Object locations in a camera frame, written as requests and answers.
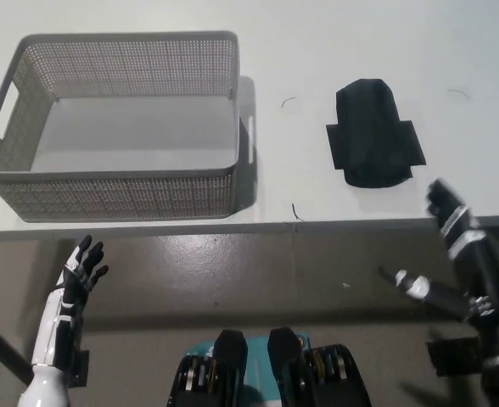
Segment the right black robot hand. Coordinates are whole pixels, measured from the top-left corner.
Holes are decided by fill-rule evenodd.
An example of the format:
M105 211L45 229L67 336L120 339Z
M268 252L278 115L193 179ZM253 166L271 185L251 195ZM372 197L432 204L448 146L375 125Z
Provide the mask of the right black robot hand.
M441 179L429 185L435 218L457 279L457 288L405 269L378 273L410 299L467 322L479 333L483 365L499 366L499 259L470 207Z

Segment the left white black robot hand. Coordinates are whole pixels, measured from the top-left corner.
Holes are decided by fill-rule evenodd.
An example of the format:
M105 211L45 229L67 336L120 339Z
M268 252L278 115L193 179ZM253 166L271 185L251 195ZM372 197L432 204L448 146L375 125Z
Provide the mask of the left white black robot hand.
M81 348L83 310L98 280L109 267L101 261L104 244L87 235L74 248L48 295L31 363L68 371Z

